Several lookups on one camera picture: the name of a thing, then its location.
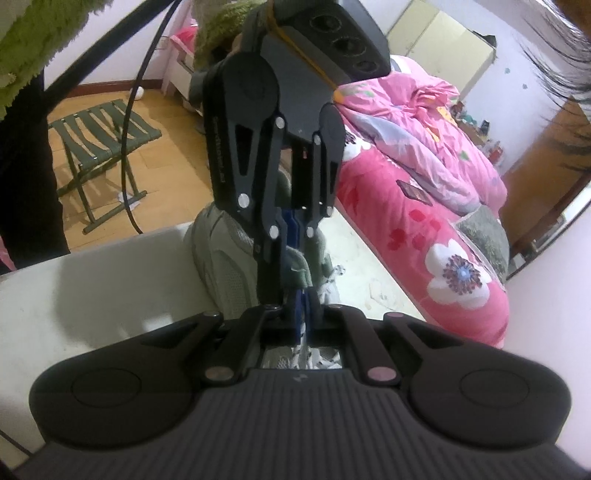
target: white wall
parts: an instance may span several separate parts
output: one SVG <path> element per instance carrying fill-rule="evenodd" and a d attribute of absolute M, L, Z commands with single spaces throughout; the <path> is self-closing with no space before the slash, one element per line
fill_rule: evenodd
<path fill-rule="evenodd" d="M 475 1 L 430 0 L 430 3 L 466 28 L 496 36 L 497 60 L 467 95 L 465 103 L 468 113 L 479 125 L 483 120 L 491 123 L 489 136 L 500 140 L 505 150 L 500 168 L 504 173 L 521 158 L 558 110 L 542 87 L 537 69 L 525 56 L 524 47 L 537 52 L 549 63 L 551 60 L 517 30 Z M 515 16 L 522 13 L 515 7 Z"/>
<path fill-rule="evenodd" d="M 360 0 L 383 33 L 390 29 L 404 12 L 410 0 Z"/>
<path fill-rule="evenodd" d="M 591 209 L 507 286 L 506 350 L 558 373 L 573 399 L 558 445 L 591 468 Z"/>
<path fill-rule="evenodd" d="M 88 48 L 114 27 L 123 17 L 133 11 L 143 0 L 115 0 L 111 7 L 98 15 L 91 15 L 88 24 L 78 36 L 61 52 L 57 53 L 45 70 L 46 85 L 51 84 Z M 190 2 L 181 4 L 172 21 L 165 31 L 169 35 L 173 29 L 182 23 Z M 134 79 L 145 53 L 158 30 L 165 13 L 161 13 L 152 22 L 137 32 L 119 50 L 107 58 L 94 72 L 88 75 L 82 83 L 113 82 L 117 80 Z M 144 78 L 160 79 L 168 60 L 167 50 L 157 50 L 150 62 Z"/>
<path fill-rule="evenodd" d="M 528 21 L 532 21 L 542 30 L 542 13 L 539 9 L 531 8 L 528 0 L 500 0 L 502 9 L 498 8 L 497 0 L 478 0 L 511 20 L 524 32 L 522 34 L 474 0 L 428 1 L 466 28 L 497 38 L 498 58 L 467 95 L 465 103 L 468 113 L 479 124 L 483 120 L 491 123 L 490 137 L 500 140 L 505 149 L 500 166 L 501 173 L 504 173 L 526 152 L 557 111 L 556 105 L 542 87 L 535 67 L 524 54 L 526 47 L 551 64 L 560 61 L 557 55 L 550 59 L 549 52 L 553 50 L 528 25 Z M 410 2 L 364 0 L 363 3 L 387 33 Z M 536 41 L 536 44 L 525 35 Z M 509 69 L 510 73 L 506 74 L 505 69 Z"/>

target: camera lens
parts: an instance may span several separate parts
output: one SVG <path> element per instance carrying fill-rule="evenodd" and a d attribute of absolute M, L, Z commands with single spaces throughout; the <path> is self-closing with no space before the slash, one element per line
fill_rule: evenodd
<path fill-rule="evenodd" d="M 374 61 L 360 61 L 355 64 L 355 68 L 362 71 L 363 73 L 373 73 L 378 69 L 378 64 Z"/>
<path fill-rule="evenodd" d="M 322 33 L 334 33 L 343 26 L 340 20 L 332 15 L 319 15 L 310 20 L 312 28 Z"/>
<path fill-rule="evenodd" d="M 333 42 L 333 47 L 347 57 L 356 57 L 365 53 L 365 44 L 358 38 L 344 37 Z"/>

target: pink blanket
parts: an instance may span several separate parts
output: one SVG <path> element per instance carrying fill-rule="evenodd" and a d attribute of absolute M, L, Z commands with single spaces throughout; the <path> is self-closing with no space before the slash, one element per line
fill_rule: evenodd
<path fill-rule="evenodd" d="M 341 87 L 342 115 L 453 212 L 465 215 L 483 203 L 498 215 L 505 185 L 446 110 L 456 88 L 404 62 L 411 73 Z"/>
<path fill-rule="evenodd" d="M 480 202 L 498 213 L 506 190 L 463 133 L 428 106 L 428 98 L 439 98 L 436 105 L 456 92 L 429 78 L 432 89 L 400 73 L 357 84 L 363 89 L 357 93 L 345 87 L 350 95 L 339 108 L 347 144 L 337 195 L 428 322 L 500 347 L 509 318 L 506 292 L 451 222 L 459 219 L 454 212 Z M 453 154 L 458 148 L 468 160 Z"/>

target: white table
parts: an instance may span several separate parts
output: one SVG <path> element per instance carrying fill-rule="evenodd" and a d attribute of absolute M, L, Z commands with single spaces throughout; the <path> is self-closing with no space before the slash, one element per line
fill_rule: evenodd
<path fill-rule="evenodd" d="M 28 408 L 34 380 L 66 358 L 216 305 L 193 264 L 190 224 L 136 236 L 0 277 L 0 429 L 31 451 L 43 440 Z M 380 319 L 420 317 L 386 269 L 335 212 L 321 226 L 341 301 Z M 10 466 L 25 457 L 0 439 Z"/>

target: pillow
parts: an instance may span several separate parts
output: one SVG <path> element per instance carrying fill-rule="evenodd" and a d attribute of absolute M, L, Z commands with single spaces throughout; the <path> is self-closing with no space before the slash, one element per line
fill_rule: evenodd
<path fill-rule="evenodd" d="M 463 239 L 469 239 L 468 244 L 474 245 L 476 254 L 484 256 L 486 261 L 481 260 L 490 264 L 504 284 L 509 268 L 509 240 L 492 210 L 481 205 L 452 225 Z"/>

